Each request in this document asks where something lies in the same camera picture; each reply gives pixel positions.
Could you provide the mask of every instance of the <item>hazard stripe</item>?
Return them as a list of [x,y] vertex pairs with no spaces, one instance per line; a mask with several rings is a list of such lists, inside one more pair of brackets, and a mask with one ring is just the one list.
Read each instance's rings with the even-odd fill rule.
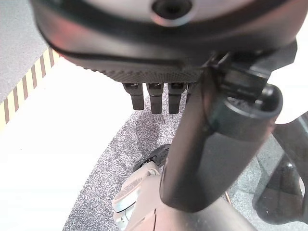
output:
[[17,83],[4,102],[0,103],[0,131],[14,117],[16,111],[28,98],[31,91],[40,84],[59,59],[60,55],[53,49],[48,48]]

